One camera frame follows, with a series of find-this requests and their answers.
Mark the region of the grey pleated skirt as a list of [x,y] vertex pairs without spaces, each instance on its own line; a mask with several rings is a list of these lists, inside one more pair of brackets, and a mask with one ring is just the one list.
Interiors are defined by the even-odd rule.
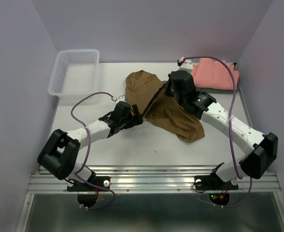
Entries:
[[227,90],[227,89],[213,89],[213,88],[197,88],[198,91],[207,92],[209,94],[233,94],[234,90]]

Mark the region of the olive brown skirt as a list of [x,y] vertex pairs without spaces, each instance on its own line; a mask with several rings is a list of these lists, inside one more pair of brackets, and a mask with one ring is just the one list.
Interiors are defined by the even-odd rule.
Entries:
[[157,98],[151,99],[166,81],[161,81],[155,74],[138,71],[126,78],[126,98],[131,105],[137,105],[140,114],[154,126],[175,134],[180,140],[193,143],[205,136],[200,121],[184,111],[175,98],[164,95],[162,89]]

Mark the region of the pink skirt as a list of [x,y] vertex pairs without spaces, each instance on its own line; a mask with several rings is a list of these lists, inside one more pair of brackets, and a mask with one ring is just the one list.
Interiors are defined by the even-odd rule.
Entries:
[[196,87],[219,90],[233,90],[229,71],[219,61],[201,58],[191,72]]

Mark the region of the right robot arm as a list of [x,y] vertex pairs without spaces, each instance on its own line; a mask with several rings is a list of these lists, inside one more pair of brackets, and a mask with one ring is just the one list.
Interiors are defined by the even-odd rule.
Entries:
[[244,153],[238,159],[224,162],[210,176],[212,187],[219,189],[228,181],[248,176],[260,179],[277,158],[278,137],[259,132],[234,116],[210,94],[197,91],[193,77],[187,71],[173,71],[165,84],[165,95],[174,97],[188,113],[213,126],[229,138]]

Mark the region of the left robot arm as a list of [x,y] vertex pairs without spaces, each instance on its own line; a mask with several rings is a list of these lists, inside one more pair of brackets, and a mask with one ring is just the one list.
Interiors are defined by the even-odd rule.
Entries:
[[142,123],[143,118],[137,105],[119,101],[113,111],[88,126],[69,132],[61,129],[53,131],[37,162],[57,179],[73,179],[78,181],[83,190],[91,190],[96,174],[85,164],[77,163],[80,149]]

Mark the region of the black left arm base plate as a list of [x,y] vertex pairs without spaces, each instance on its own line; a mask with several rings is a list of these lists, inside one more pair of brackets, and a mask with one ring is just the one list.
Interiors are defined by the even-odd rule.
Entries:
[[111,178],[109,176],[95,176],[90,177],[87,184],[81,179],[69,179],[67,183],[68,192],[93,192],[93,191],[107,191],[110,189]]

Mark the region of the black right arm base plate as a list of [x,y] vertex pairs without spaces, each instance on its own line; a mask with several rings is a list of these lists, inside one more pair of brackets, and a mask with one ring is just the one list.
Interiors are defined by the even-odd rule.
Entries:
[[238,190],[238,184],[233,185],[230,181],[223,182],[217,176],[211,175],[196,175],[195,186],[198,191],[211,191],[211,190]]

